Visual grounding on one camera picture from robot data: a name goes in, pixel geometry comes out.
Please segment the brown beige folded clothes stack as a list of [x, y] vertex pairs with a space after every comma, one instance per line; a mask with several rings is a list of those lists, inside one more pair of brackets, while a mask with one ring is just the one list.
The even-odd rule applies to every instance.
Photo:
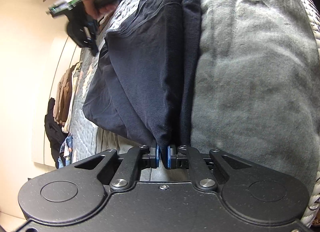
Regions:
[[81, 66], [82, 62], [78, 62], [67, 69], [57, 85], [53, 117], [54, 121], [61, 126], [63, 133], [69, 132], [73, 101]]

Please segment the grey quilted bedspread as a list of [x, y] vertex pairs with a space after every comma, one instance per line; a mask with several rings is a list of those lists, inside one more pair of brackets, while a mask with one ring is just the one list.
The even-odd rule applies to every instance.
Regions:
[[[122, 0], [106, 33], [140, 0]], [[319, 209], [319, 21], [312, 0], [200, 0], [188, 146], [217, 147], [291, 175]]]

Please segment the blue patterned crumpled garment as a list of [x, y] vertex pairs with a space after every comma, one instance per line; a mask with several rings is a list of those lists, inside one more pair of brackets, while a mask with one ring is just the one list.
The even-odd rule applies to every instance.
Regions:
[[73, 153], [73, 136], [71, 133], [67, 135], [65, 141], [60, 147], [60, 153], [58, 158], [58, 168], [68, 166], [72, 163], [72, 153]]

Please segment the navy blue t-shirt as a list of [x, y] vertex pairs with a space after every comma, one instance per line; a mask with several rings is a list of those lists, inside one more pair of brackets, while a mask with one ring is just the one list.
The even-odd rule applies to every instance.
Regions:
[[190, 144], [200, 35], [200, 0], [140, 0], [106, 33], [85, 118], [141, 145], [155, 144], [172, 168], [171, 147]]

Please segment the black jacket by headboard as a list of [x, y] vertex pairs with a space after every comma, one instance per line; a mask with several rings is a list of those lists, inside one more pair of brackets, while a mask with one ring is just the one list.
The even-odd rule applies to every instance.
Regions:
[[59, 168], [59, 160], [65, 163], [60, 157], [60, 147], [67, 137], [66, 133], [62, 132], [62, 126], [55, 122], [53, 117], [53, 110], [55, 99], [50, 98], [48, 101], [47, 114], [44, 116], [44, 129], [46, 136], [50, 143], [50, 152], [55, 162], [56, 169]]

